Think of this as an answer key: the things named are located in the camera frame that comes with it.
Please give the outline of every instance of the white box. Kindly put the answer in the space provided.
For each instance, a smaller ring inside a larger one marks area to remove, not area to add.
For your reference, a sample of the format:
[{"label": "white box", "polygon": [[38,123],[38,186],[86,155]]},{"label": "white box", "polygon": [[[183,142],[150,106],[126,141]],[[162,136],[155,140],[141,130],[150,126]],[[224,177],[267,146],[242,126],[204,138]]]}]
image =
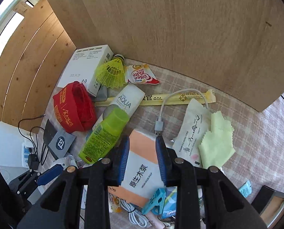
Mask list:
[{"label": "white box", "polygon": [[85,85],[91,95],[96,96],[100,83],[96,81],[95,69],[110,61],[112,57],[113,52],[108,45],[77,49],[63,71],[57,86],[64,88],[69,83],[79,81]]}]

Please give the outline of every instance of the red cloth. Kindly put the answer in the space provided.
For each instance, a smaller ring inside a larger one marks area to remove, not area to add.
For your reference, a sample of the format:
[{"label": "red cloth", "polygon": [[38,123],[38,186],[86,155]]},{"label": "red cloth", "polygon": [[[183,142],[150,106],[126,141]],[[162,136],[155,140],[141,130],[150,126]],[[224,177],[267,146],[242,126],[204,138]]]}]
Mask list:
[{"label": "red cloth", "polygon": [[95,124],[94,105],[83,84],[69,83],[53,99],[55,116],[66,132],[87,131]]}]

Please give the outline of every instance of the green bottle cap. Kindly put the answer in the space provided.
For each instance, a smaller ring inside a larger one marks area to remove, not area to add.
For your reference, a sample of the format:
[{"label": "green bottle cap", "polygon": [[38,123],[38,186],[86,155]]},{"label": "green bottle cap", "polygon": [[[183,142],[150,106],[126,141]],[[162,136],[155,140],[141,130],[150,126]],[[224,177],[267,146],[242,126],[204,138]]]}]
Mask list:
[{"label": "green bottle cap", "polygon": [[104,120],[113,130],[123,130],[129,121],[129,115],[119,107],[116,107]]}]

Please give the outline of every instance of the black power adapter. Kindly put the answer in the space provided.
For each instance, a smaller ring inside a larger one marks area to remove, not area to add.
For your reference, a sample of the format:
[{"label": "black power adapter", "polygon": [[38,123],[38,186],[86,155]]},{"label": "black power adapter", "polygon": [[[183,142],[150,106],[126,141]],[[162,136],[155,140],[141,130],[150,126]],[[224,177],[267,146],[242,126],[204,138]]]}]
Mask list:
[{"label": "black power adapter", "polygon": [[37,170],[39,167],[39,159],[36,154],[29,154],[27,159],[29,169]]}]

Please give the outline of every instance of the bolt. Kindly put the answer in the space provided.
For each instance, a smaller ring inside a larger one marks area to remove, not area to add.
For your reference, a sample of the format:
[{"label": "bolt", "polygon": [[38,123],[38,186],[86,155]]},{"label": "bolt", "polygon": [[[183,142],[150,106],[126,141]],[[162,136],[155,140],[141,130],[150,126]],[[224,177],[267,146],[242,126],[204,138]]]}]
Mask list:
[{"label": "bolt", "polygon": [[184,163],[184,160],[183,160],[183,158],[181,158],[181,157],[176,157],[176,158],[175,158],[175,163],[176,163],[176,164],[183,164],[183,163]]},{"label": "bolt", "polygon": [[212,173],[217,173],[218,172],[218,168],[216,166],[210,166],[209,170],[212,172]]},{"label": "bolt", "polygon": [[75,166],[69,166],[68,168],[66,168],[66,171],[69,173],[72,173],[76,170]]},{"label": "bolt", "polygon": [[110,159],[109,158],[103,158],[102,159],[102,164],[108,164],[108,163],[110,163]]}]

